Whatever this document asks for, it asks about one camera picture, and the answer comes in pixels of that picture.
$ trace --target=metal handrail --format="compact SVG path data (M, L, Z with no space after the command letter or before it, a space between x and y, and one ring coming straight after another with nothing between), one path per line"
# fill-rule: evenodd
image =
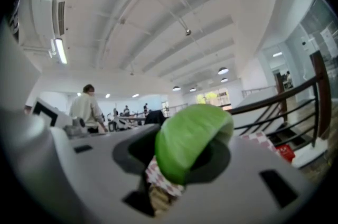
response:
M123 117L123 116L118 116L117 117L118 119L121 119L121 120L146 120L146 118L140 118L140 117Z
M258 126L256 127L251 133L254 133L256 132L259 127L265 123L269 123L264 129L263 131L265 131L269 125L276 119L278 118L281 118L281 117L285 117L286 115L290 114L290 113L293 113L301 108L303 108L304 106L312 103L313 101L315 101L315 111L311 114L309 114L308 116L306 116L305 118L297 121L296 123L294 124L291 124L291 125L288 125L288 126L285 126L285 127L282 127L280 129L277 129L276 131L274 132L271 132L271 133L268 133L266 134L266 136L273 136L273 135L276 135L276 134L279 134L279 133L282 133L286 130L289 130L299 124L301 124L302 122L310 119L311 117L315 116L315 122L314 122L314 125L312 125L311 127L309 127L306 131L302 132L301 134L298 134L298 135L295 135L287 140L284 140L282 142L278 142L276 144L274 144L274 146L279 146L279 145L283 145L283 144L286 144L304 134L306 134L307 132L309 132L310 130L314 130L313 132L313 137L311 139L310 142L308 142L307 144L309 143L312 143L312 146L314 147L315 146L315 142L316 142L316 139L317 139L317 136L318 136L318 125L319 125L319 97L318 97L318 89L317 89L317 83L323 78L323 75L322 74L319 74L309 80L307 80L305 83L299 85L298 87L295 87L289 91L286 91L286 92L283 92L279 95L276 95L274 97L270 97L268 99L265 99L265 100L262 100L262 101L259 101L259 102L256 102L256 103L253 103L253 104L249 104L249 105L246 105L246 106L242 106L242 107L238 107L238 108L235 108L233 110L230 110L229 112L232 114L232 115L236 115L236 114L241 114L241 113L245 113L245 112L249 112L249 111L252 111L252 110L256 110L256 109L260 109L260 108L263 108L263 107L266 107L268 106L268 108L265 110L264 114L266 113L267 110L269 110L271 108L271 106L273 104L277 104L275 106L275 108L272 110L272 112L269 113L267 119L265 120L261 120L260 119L263 117L262 115L255 121L253 122L252 124L246 124L246 125L242 125L242 126L239 126L239 127L236 127L235 129L242 129L242 128L246 128L246 130L241 133L240 135L243 135L245 134L246 132L249 131L249 129L251 129L253 126ZM310 99L310 100L307 100L305 101L304 103L302 103L301 105L299 105L298 107L288 111L288 112L284 112L284 113L281 113L273 118L270 118L270 116L276 111L276 109L278 108L279 104L281 101L289 98L289 97L292 97L298 93L300 93L301 91L303 90L306 90L307 88L309 87L312 87L313 88L313 93L314 93L314 96L315 98L314 99Z
M247 127L250 127L250 126L255 126L255 125L262 125L264 123L268 123L268 122L272 122L274 121L275 119L278 119L278 118L282 118L283 116L285 115L288 115L296 110L299 110L301 109L302 107L306 106L307 104L309 104L310 102L314 101L315 99L310 99L304 103L302 103L301 105L299 105L298 107L288 111L288 112L285 112L285 113L281 113L279 114L278 116L274 117L274 118L270 118L270 119L266 119L266 120L261 120L260 122L255 122L255 123L252 123L252 124L247 124L247 125L242 125L242 126L238 126L238 127L235 127L235 130L237 129L242 129L242 128L247 128Z
M229 111L229 113L231 113L232 115L236 115L236 114L240 114L240 113L244 113L244 112L249 112L255 109L259 109L262 107L266 107L266 106L270 106L272 104L275 104L277 102L281 102L282 100L289 98L291 96L294 96L298 93L300 93L301 91L311 87L313 84L317 83L322 77L321 76L315 76L307 81L305 81L303 84L299 85L298 87L295 87L289 91L285 91L282 94L270 97L268 99L264 99L262 101L258 101L252 104L248 104L245 106L241 106L238 108L234 108L232 110Z

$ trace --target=white ceiling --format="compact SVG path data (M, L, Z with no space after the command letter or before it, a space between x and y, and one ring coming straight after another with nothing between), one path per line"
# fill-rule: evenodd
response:
M45 72L102 72L105 77L114 73L137 87L142 78L131 85L134 72L146 80L157 79L161 85L151 91L159 94L165 86L187 89L220 82L220 67L229 68L227 77L235 80L239 58L252 57L261 44L275 1L67 0L63 39L69 64L61 66L57 59L36 52L29 56ZM28 22L23 25L27 31ZM187 28L191 36L185 35ZM30 37L22 36L21 44L31 46L34 33L26 34ZM36 37L35 45L49 43Z

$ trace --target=ceiling beam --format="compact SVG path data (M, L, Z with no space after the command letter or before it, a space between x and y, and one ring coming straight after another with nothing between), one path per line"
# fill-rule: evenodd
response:
M215 64L218 64L218 63L220 63L220 62L223 62L224 64L226 64L226 61L227 61L227 60L231 60L231 59L234 59L234 54L229 54L229 55L227 55L227 56L224 56L224 57L219 58L218 60L216 60L216 61L214 61L214 62L212 62L212 63L208 63L208 64L205 64L205 65L203 65L203 66L200 66L200 67L194 69L193 71L189 71L189 72L183 73L183 74L181 74L181 75L175 76L175 77L172 79L172 81L177 80L177 79L180 79L180 78L183 78L183 77L186 77L186 76L188 76L188 75L190 75L190 74L195 74L195 73L197 73L197 72L199 72L199 71L201 71L201 70L205 70L205 69L207 69L207 68L209 68L209 67L211 67L211 66L213 66L213 65L215 65Z
M160 62L164 61L165 59L169 58L170 56L174 55L175 53L181 51L188 45L194 43L195 41L198 41L199 39L202 39L206 37L208 34L211 34L213 32L216 32L226 26L229 26L233 24L233 20L231 18L231 15L227 15L224 19L216 21L209 26L205 27L204 33L201 31L197 31L195 34L193 34L193 37L185 38L183 41L175 45L172 49L167 50L157 58L155 58L152 62L148 63L146 66L142 68L143 72L149 71L151 68L158 65Z
M177 71L183 67L186 67L188 66L189 64L193 63L193 62L196 62L202 58L204 58L205 56L208 56L208 55L211 55L211 54L214 54L222 49L226 49L230 46L232 46L234 44L234 41L233 39L228 39L227 41L225 42L222 42L216 46L214 46L213 48L209 49L209 50L206 50L205 51L205 55L204 54L201 54L201 53L198 53L198 54L195 54L194 56L191 56L190 58L182 61L182 62L179 62L179 63L176 63L174 66L170 67L169 69L166 69L164 71L162 71L161 73L159 73L158 77L161 78L163 76L166 76L167 74L170 74L174 71Z
M191 8L183 8L175 13L176 16L185 16L190 13L192 10L198 8L204 3L211 0L192 0L193 2L190 4ZM135 47L131 50L130 54L126 59L121 63L120 68L125 70L127 66L156 38L158 38L165 30L167 30L171 25L176 22L175 18L170 15L163 16L162 20L157 23L157 26L152 30L154 34L150 37L147 37L141 40L139 43L135 45Z

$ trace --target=floor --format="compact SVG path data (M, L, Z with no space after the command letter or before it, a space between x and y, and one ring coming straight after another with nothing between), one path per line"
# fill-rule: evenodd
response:
M287 100L287 109L293 109L297 106L295 97ZM290 124L299 121L300 119L308 116L314 112L314 105L309 104L300 110L295 111L288 115L288 122ZM314 124L314 117L304 121L297 125L297 129L302 132L308 127ZM333 159L338 156L338 103L332 103L332 114L331 114L331 128L330 136L328 139L328 150L327 152L313 161L311 164L301 168L301 171L314 183L320 183L322 178L325 177L327 171L330 169Z

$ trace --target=ceiling light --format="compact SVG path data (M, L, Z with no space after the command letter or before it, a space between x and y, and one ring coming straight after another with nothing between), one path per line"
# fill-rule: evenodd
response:
M57 44L57 49L61 62L63 64L67 64L67 58L65 57L62 39L55 39L55 43Z
M278 52L278 53L273 54L273 57L278 57L278 56L280 56L280 55L282 55L282 53L281 53L281 52Z
M218 74L225 74L228 72L229 72L229 69L225 67L221 67L220 70L218 70Z
M174 88L173 88L173 91L180 91L181 90L181 88L179 87L179 86L175 86Z

